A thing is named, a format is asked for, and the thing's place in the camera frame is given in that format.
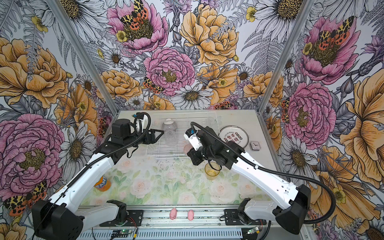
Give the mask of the pink glass cup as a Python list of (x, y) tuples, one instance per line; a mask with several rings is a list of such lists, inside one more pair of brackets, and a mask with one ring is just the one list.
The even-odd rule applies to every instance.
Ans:
[(194, 147), (193, 147), (191, 144), (187, 144), (187, 145), (185, 145), (184, 148), (183, 148), (184, 154), (187, 155), (188, 152), (189, 152), (191, 149), (192, 149), (192, 150), (194, 149)]

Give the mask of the yellow glass cup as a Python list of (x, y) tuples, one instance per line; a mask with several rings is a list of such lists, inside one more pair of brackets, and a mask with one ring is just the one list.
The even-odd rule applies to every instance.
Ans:
[(206, 178), (210, 181), (214, 180), (222, 170), (222, 167), (216, 162), (208, 162), (205, 165)]

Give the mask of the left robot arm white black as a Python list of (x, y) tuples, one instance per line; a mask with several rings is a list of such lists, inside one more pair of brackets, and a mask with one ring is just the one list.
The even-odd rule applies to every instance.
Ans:
[(148, 113), (138, 112), (134, 120), (118, 119), (112, 132), (91, 159), (69, 183), (47, 200), (32, 206), (34, 234), (45, 240), (75, 240), (81, 233), (103, 223), (123, 225), (128, 220), (127, 205), (116, 200), (79, 211), (83, 199), (95, 186), (103, 183), (106, 172), (128, 155), (128, 148), (156, 143), (163, 131), (151, 129)]

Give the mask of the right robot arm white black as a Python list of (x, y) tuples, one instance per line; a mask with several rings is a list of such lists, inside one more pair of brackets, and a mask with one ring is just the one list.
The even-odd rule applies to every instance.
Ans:
[(249, 225), (256, 220), (274, 221), (291, 234), (300, 233), (309, 210), (311, 191), (308, 187), (297, 187), (270, 173), (244, 148), (232, 141), (224, 142), (209, 127), (199, 131), (189, 128), (184, 137), (192, 145), (187, 155), (193, 165), (214, 161), (247, 178), (269, 196), (270, 200), (264, 203), (244, 199), (236, 216), (241, 223)]

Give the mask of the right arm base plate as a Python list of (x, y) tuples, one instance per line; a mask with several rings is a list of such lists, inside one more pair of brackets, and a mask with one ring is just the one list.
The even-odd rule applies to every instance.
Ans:
[(245, 213), (239, 212), (237, 209), (224, 209), (224, 215), (220, 217), (220, 220), (224, 221), (226, 226), (266, 226), (268, 224), (266, 220), (251, 220)]

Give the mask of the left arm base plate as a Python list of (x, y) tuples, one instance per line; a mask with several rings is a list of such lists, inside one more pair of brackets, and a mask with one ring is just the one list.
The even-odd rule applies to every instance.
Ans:
[(118, 214), (116, 219), (100, 224), (100, 227), (140, 227), (143, 215), (143, 210), (127, 210), (124, 214)]

